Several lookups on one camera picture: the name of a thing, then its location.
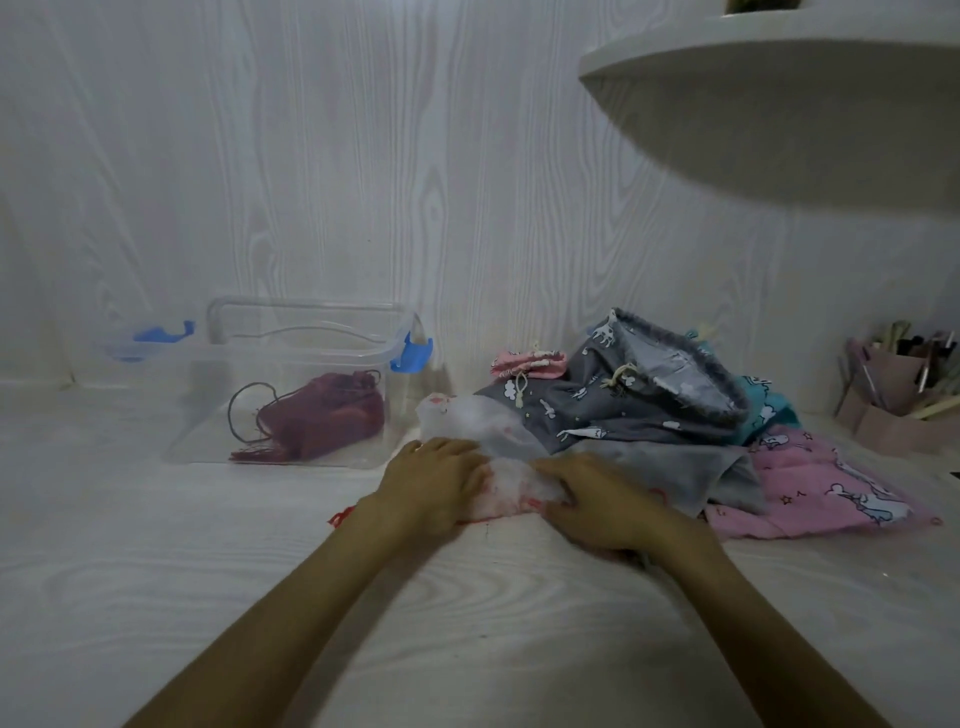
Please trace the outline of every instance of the pen holder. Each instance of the pen holder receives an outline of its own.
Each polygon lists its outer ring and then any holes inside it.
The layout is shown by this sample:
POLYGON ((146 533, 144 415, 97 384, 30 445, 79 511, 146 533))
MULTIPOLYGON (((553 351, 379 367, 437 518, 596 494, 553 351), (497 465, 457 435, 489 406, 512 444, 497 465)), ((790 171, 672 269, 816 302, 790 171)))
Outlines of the pen holder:
POLYGON ((853 433, 855 442, 882 455, 903 457, 913 451, 937 453, 960 440, 960 409, 930 420, 905 416, 922 399, 914 384, 924 366, 922 359, 877 350, 871 350, 871 356, 871 376, 890 411, 864 397, 869 385, 858 374, 836 414, 836 421, 853 433))

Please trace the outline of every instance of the right hand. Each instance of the right hand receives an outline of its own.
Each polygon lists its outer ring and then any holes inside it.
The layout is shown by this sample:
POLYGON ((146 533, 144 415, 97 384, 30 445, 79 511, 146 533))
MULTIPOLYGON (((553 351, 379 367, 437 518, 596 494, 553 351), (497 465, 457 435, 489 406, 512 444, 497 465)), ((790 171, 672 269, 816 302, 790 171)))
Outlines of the right hand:
POLYGON ((561 480, 574 505, 547 503, 544 517, 585 546, 645 551, 661 563, 720 545, 705 523, 668 508, 614 464, 592 453, 537 460, 539 473, 561 480))

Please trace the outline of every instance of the wall shelf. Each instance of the wall shelf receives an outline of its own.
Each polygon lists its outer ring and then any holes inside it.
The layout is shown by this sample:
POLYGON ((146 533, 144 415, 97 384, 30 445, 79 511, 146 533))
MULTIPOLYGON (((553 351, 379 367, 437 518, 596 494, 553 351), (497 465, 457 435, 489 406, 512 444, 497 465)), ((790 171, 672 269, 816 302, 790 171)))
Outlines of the wall shelf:
POLYGON ((668 23, 585 54, 580 77, 960 90, 960 13, 797 10, 668 23))

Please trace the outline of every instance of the gray fabric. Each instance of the gray fabric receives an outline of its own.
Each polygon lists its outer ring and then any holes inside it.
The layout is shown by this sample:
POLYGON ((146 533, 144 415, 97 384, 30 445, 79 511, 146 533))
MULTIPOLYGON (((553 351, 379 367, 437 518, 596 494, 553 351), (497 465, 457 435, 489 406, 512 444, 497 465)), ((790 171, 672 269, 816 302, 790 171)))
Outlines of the gray fabric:
POLYGON ((766 503, 746 448, 583 440, 571 452, 593 452, 616 463, 667 505, 697 516, 708 502, 762 514, 766 503))
MULTIPOLYGON (((476 394, 514 407, 518 391, 501 379, 476 394)), ((524 425, 551 453, 585 438, 721 445, 750 408, 711 353, 619 308, 569 357, 564 378, 529 379, 522 404, 524 425), (602 386, 628 363, 638 372, 602 386)))

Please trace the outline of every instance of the table surface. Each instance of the table surface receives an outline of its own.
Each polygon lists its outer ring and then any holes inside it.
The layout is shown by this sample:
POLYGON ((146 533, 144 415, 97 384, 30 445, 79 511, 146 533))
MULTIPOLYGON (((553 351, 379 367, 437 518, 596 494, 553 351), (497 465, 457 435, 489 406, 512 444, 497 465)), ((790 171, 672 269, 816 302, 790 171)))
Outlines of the table surface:
MULTIPOLYGON (((180 428, 175 401, 133 391, 0 390, 0 724, 122 723, 381 473, 165 462, 180 428)), ((960 461, 847 455, 945 524, 726 548, 894 725, 953 726, 960 487, 943 473, 960 461)), ((536 516, 398 559, 284 724, 759 725, 661 574, 586 554, 536 516)))

